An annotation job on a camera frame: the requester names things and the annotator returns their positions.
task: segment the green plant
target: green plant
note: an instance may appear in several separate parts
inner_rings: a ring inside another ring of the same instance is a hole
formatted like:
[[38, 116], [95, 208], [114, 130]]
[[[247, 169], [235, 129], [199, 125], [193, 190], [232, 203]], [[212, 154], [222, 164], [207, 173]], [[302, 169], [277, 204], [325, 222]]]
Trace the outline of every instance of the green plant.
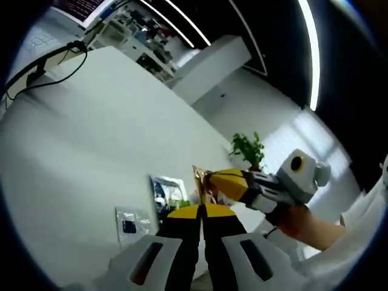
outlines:
[[242, 155], [244, 161], [251, 164], [250, 169], [261, 169], [260, 162], [264, 157], [262, 149], [263, 144], [260, 142], [259, 134], [255, 132], [255, 140], [250, 141], [249, 138], [242, 133], [235, 133], [232, 140], [232, 152], [229, 155]]

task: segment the yellow object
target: yellow object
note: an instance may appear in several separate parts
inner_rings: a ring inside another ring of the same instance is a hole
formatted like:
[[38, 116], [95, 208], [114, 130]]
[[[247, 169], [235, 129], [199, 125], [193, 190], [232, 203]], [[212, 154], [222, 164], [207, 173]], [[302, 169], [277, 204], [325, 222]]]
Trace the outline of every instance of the yellow object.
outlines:
[[236, 213], [225, 205], [205, 203], [207, 217], [233, 216]]
[[209, 181], [234, 201], [239, 201], [248, 190], [248, 183], [239, 169], [217, 171], [211, 174]]
[[198, 211], [198, 205], [186, 206], [183, 208], [179, 208], [168, 215], [169, 218], [188, 218], [193, 219], [196, 218], [196, 214]]

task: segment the gold foil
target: gold foil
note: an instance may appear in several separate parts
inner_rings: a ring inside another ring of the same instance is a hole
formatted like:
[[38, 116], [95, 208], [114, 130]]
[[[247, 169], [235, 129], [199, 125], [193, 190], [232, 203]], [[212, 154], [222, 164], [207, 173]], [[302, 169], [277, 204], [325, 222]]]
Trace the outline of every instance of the gold foil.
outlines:
[[201, 200], [201, 204], [204, 204], [207, 202], [206, 198], [206, 182], [205, 182], [205, 176], [208, 173], [211, 173], [210, 171], [200, 169], [196, 166], [193, 166], [193, 173], [194, 173], [194, 180], [196, 184], [196, 189], [198, 191], [199, 198]]
[[194, 180], [198, 191], [201, 204], [211, 202], [217, 204], [218, 189], [208, 182], [206, 176], [213, 173], [212, 171], [203, 170], [193, 166]]

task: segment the white tabletop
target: white tabletop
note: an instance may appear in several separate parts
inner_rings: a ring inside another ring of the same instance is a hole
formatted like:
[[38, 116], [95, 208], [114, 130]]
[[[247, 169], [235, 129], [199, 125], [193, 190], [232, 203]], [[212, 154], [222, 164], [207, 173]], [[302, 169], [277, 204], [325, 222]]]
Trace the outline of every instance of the white tabletop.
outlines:
[[[83, 57], [39, 82], [67, 76]], [[0, 177], [21, 239], [63, 286], [104, 272], [119, 252], [115, 206], [155, 219], [148, 174], [181, 178], [192, 193], [192, 165], [232, 167], [228, 149], [181, 98], [106, 47], [72, 78], [12, 104], [0, 122]]]

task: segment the led strip light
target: led strip light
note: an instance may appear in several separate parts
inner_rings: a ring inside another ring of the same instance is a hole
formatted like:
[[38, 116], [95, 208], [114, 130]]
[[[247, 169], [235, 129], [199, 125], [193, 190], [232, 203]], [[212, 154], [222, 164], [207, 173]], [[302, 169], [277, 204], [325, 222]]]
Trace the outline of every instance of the led strip light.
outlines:
[[251, 38], [251, 40], [253, 42], [253, 46], [255, 47], [256, 52], [259, 55], [261, 64], [263, 65], [264, 72], [258, 71], [258, 70], [254, 69], [254, 68], [251, 68], [251, 67], [248, 67], [247, 65], [245, 65], [245, 67], [250, 69], [250, 70], [253, 70], [253, 71], [255, 71], [255, 72], [259, 73], [259, 74], [262, 74], [264, 76], [268, 76], [266, 63], [264, 62], [264, 58], [263, 58], [263, 56], [262, 56], [262, 54], [260, 52], [259, 46], [257, 45], [256, 39], [253, 36], [253, 33], [250, 30], [250, 28], [249, 28], [248, 23], [245, 21], [245, 18], [243, 17], [243, 14], [240, 12], [240, 10], [238, 9], [237, 5], [233, 2], [233, 0], [229, 0], [229, 3], [233, 7], [233, 9], [236, 11], [238, 17], [240, 17], [240, 20], [241, 20], [242, 24], [244, 24], [244, 27], [247, 30], [247, 32], [248, 32], [248, 34], [249, 34], [249, 36], [250, 36], [250, 38]]
[[189, 44], [189, 46], [191, 46], [193, 49], [194, 49], [194, 45], [193, 43], [186, 37], [186, 35], [183, 34], [182, 31], [179, 30], [179, 28], [177, 28], [171, 21], [169, 21], [162, 13], [160, 13], [159, 11], [157, 11], [157, 9], [153, 8], [148, 2], [146, 2], [145, 0], [140, 0], [140, 2], [142, 2], [144, 5], [146, 5], [149, 9], [151, 9], [152, 11], [154, 11], [157, 15], [159, 15], [160, 17], [162, 17], [165, 22], [167, 22], [168, 24], [171, 25], [172, 28], [174, 28], [176, 30], [176, 32], [178, 32], [185, 41], [187, 41], [187, 43]]
[[211, 45], [210, 41], [206, 38], [206, 36], [202, 33], [202, 31], [199, 30], [199, 28], [194, 24], [194, 22], [187, 17], [186, 14], [183, 13], [181, 9], [179, 9], [178, 6], [176, 6], [173, 2], [170, 0], [165, 0], [168, 4], [171, 5], [172, 8], [174, 8], [182, 17], [195, 29], [195, 31], [202, 37], [202, 39], [206, 42], [207, 45]]
[[298, 0], [301, 7], [304, 20], [307, 26], [307, 32], [310, 39], [311, 62], [312, 62], [312, 85], [310, 97], [310, 109], [315, 111], [319, 95], [319, 79], [321, 74], [321, 64], [319, 62], [318, 34], [316, 33], [314, 18], [307, 0]]

